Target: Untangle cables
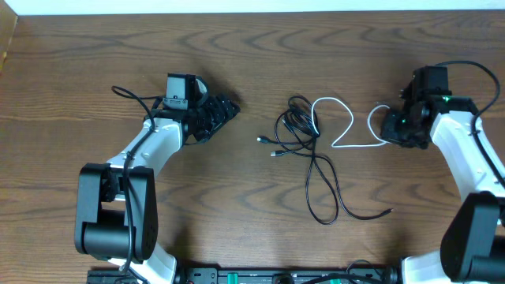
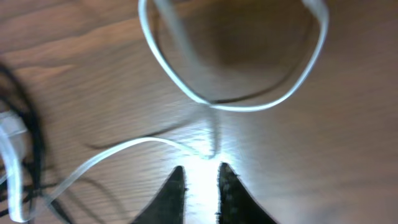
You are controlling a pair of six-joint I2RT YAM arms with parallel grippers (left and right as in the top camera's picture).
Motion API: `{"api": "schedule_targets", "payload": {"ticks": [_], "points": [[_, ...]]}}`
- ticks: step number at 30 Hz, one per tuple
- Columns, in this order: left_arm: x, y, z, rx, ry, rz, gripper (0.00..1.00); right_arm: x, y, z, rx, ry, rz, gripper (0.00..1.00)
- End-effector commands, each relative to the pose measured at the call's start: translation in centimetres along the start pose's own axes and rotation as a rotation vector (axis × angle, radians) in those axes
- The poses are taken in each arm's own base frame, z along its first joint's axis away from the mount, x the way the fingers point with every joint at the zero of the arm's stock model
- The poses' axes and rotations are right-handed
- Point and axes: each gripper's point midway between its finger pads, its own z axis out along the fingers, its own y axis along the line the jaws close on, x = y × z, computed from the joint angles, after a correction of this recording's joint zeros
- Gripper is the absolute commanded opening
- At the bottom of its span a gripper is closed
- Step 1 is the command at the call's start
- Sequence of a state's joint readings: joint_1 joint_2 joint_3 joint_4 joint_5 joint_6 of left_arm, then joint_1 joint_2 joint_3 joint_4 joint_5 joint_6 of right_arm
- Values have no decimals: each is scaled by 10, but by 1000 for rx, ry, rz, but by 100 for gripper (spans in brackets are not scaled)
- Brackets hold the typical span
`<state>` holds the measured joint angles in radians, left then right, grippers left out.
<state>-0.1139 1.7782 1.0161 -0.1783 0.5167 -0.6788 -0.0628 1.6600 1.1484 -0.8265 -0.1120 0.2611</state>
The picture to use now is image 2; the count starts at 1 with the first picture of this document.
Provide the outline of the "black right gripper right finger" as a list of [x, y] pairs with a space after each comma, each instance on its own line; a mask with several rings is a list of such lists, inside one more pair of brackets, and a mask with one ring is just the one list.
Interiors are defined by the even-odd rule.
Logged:
[[251, 197], [228, 163], [222, 162], [218, 174], [220, 194], [219, 224], [276, 224], [277, 222]]

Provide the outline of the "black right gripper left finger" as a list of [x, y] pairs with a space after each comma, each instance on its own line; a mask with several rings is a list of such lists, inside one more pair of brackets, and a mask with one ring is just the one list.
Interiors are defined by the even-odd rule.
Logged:
[[183, 224], [185, 173], [177, 166], [132, 224]]

